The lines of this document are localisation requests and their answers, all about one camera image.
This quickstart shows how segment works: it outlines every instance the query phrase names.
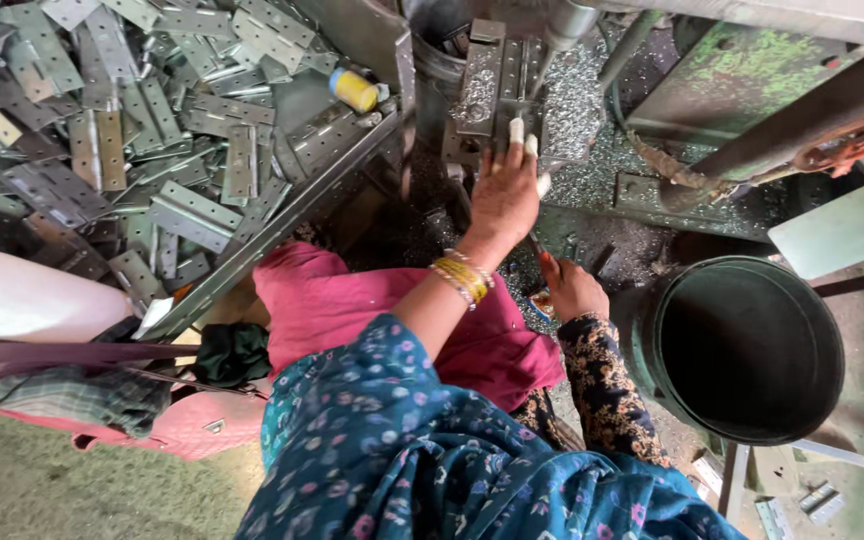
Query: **finger bandage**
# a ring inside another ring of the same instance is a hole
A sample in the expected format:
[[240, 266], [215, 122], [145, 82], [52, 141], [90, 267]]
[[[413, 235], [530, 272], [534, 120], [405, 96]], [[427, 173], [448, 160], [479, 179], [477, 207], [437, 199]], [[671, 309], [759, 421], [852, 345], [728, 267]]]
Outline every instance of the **finger bandage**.
[[538, 200], [542, 201], [546, 198], [549, 190], [552, 190], [552, 175], [549, 173], [538, 175], [538, 182], [535, 184], [535, 187], [538, 189]]
[[539, 156], [539, 138], [532, 133], [525, 138], [525, 155], [536, 158]]
[[522, 118], [512, 118], [509, 122], [509, 143], [522, 144], [525, 142], [525, 122]]

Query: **metal bucket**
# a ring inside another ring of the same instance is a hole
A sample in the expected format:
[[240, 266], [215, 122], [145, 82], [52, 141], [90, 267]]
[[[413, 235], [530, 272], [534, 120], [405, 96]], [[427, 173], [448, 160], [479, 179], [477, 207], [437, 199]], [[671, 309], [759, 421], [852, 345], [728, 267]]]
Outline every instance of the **metal bucket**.
[[842, 391], [832, 313], [808, 283], [767, 260], [699, 262], [620, 294], [611, 311], [642, 394], [726, 439], [801, 439]]

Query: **concrete floor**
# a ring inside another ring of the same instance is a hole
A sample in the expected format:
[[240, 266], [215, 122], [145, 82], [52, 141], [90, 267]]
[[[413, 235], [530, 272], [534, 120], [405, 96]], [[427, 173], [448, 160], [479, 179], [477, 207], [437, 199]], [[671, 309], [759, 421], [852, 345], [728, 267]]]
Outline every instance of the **concrete floor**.
[[[864, 266], [830, 276], [837, 281], [864, 272]], [[846, 347], [846, 384], [827, 426], [864, 454], [864, 292], [828, 300]], [[556, 407], [577, 427], [569, 388], [555, 392]], [[651, 411], [659, 434], [687, 475], [707, 444], [695, 429], [658, 405]], [[198, 462], [137, 448], [99, 446], [79, 452], [66, 433], [0, 417], [0, 538], [163, 539], [230, 537], [261, 481], [258, 445], [234, 448]], [[824, 525], [798, 510], [807, 486], [832, 482], [846, 507]], [[779, 497], [795, 537], [864, 538], [864, 470], [817, 460], [798, 463], [791, 495]], [[747, 490], [739, 529], [766, 538]], [[715, 505], [714, 495], [709, 502]]]

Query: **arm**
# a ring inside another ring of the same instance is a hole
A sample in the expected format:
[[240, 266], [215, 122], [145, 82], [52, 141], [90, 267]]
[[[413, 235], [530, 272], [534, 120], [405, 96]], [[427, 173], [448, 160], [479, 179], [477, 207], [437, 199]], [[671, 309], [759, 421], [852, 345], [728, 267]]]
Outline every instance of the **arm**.
[[[499, 154], [494, 165], [486, 153], [472, 192], [472, 225], [456, 246], [488, 273], [528, 235], [539, 215], [536, 155], [524, 151], [521, 135], [518, 140], [513, 137], [508, 156]], [[434, 360], [468, 309], [452, 285], [429, 274], [391, 313], [419, 338]]]
[[609, 297], [570, 260], [546, 253], [542, 274], [559, 320], [558, 341], [586, 447], [602, 447], [671, 467], [649, 411], [626, 372], [618, 330], [609, 322]]

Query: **wrist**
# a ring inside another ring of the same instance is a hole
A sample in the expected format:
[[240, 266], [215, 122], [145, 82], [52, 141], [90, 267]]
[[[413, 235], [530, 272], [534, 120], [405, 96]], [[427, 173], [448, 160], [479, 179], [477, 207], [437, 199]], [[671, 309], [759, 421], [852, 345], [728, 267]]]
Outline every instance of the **wrist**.
[[516, 247], [516, 243], [510, 241], [505, 234], [472, 226], [459, 240], [455, 249], [462, 252], [482, 270], [492, 273]]

